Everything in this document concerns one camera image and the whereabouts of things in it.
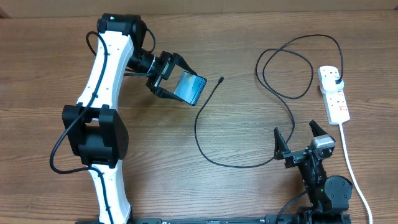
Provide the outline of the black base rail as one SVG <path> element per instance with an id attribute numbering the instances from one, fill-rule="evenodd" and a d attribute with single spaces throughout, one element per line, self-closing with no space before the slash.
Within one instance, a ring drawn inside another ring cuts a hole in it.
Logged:
<path id="1" fill-rule="evenodd" d="M 351 224 L 351 219 L 349 215 L 344 215 L 343 219 L 332 218 L 330 221 L 323 220 L 321 221 L 320 216 L 313 216 L 313 223 L 328 223 L 328 224 L 337 224 L 337 223 L 349 223 Z M 99 220 L 94 221 L 86 221 L 86 222 L 75 222 L 79 224 L 99 224 Z M 275 224 L 276 223 L 276 215 L 266 215 L 264 218 L 216 218 L 216 219 L 174 219 L 174 220 L 161 220 L 160 218 L 141 218 L 129 220 L 127 223 L 133 224 Z M 299 217 L 296 215 L 282 215 L 279 218 L 278 223 L 281 224 L 296 224 L 296 223 L 307 223 L 303 220 L 299 220 Z"/>

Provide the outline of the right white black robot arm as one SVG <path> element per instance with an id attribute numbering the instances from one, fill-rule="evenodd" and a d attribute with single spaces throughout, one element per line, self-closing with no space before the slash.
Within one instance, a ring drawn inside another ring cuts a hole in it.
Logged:
<path id="1" fill-rule="evenodd" d="M 335 139 L 312 120 L 309 122 L 313 139 L 309 146 L 301 151 L 292 152 L 281 132 L 275 128 L 275 151 L 277 160 L 284 160 L 285 167 L 299 169 L 305 190 L 286 203 L 277 215 L 266 215 L 266 223 L 350 223 L 349 200 L 353 192 L 353 184 L 340 175 L 328 176 L 323 167 L 323 160 L 332 156 Z M 295 214 L 284 211 L 292 203 L 307 194 L 309 207 L 301 207 Z"/>

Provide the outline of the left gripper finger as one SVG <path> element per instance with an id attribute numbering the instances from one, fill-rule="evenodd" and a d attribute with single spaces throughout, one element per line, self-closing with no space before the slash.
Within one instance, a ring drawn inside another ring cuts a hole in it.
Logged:
<path id="1" fill-rule="evenodd" d="M 168 98 L 168 99 L 173 99 L 173 100 L 177 100 L 177 101 L 183 101 L 179 96 L 175 95 L 174 93 L 163 89 L 161 87 L 158 87 L 155 90 L 155 95 L 158 96 L 159 98 Z"/>
<path id="2" fill-rule="evenodd" d="M 178 65 L 180 68 L 184 69 L 188 73 L 191 73 L 193 75 L 197 74 L 197 72 L 195 72 L 192 68 L 190 68 L 185 59 L 177 53 L 173 53 L 173 63 Z"/>

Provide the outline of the blue Samsung Galaxy smartphone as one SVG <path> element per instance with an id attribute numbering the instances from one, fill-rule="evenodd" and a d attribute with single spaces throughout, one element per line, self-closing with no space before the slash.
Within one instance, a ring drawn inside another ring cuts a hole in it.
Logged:
<path id="1" fill-rule="evenodd" d="M 174 95 L 178 96 L 189 105 L 195 106 L 206 83 L 206 78 L 183 72 L 175 87 Z"/>

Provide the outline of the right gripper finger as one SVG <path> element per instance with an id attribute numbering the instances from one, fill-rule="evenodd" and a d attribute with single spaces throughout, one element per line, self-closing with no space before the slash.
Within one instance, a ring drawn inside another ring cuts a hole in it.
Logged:
<path id="1" fill-rule="evenodd" d="M 322 129 L 315 120 L 311 120 L 309 122 L 309 126 L 312 130 L 313 138 L 314 139 L 329 139 L 334 141 L 335 139 L 330 136 L 324 129 Z"/>
<path id="2" fill-rule="evenodd" d="M 291 150 L 289 149 L 286 141 L 284 140 L 278 128 L 274 129 L 274 139 L 275 139 L 274 159 L 277 160 L 284 159 L 285 154 L 291 153 Z"/>

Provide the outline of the white charger plug adapter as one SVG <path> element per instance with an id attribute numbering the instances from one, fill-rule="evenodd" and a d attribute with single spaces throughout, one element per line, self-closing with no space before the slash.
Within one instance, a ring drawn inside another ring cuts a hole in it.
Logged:
<path id="1" fill-rule="evenodd" d="M 323 94 L 329 94 L 329 93 L 341 91 L 344 88 L 345 83 L 343 80 L 341 80 L 339 83 L 337 83 L 337 81 L 339 81 L 339 80 L 340 80 L 339 78 L 335 79 L 335 77 L 321 77 L 321 80 L 320 80 L 321 92 Z"/>

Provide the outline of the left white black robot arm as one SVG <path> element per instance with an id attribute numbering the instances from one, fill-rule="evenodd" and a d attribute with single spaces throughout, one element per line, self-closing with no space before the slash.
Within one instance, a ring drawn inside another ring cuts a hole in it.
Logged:
<path id="1" fill-rule="evenodd" d="M 100 215 L 97 223 L 132 223 L 132 207 L 123 180 L 128 130 L 118 113 L 124 77 L 146 77 L 146 86 L 159 98 L 196 105 L 207 80 L 184 58 L 163 51 L 160 56 L 143 49 L 149 32 L 138 15 L 103 14 L 94 35 L 98 48 L 83 93 L 75 105 L 66 105 L 62 120 L 75 156 L 93 179 Z"/>

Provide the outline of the white power strip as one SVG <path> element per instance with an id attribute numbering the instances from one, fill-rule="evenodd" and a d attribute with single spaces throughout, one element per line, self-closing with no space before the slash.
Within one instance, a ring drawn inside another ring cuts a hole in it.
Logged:
<path id="1" fill-rule="evenodd" d="M 321 77 L 340 79 L 339 71 L 333 66 L 322 66 L 318 69 L 319 85 Z M 343 89 L 329 94 L 322 94 L 329 124 L 339 125 L 350 120 L 348 106 Z"/>

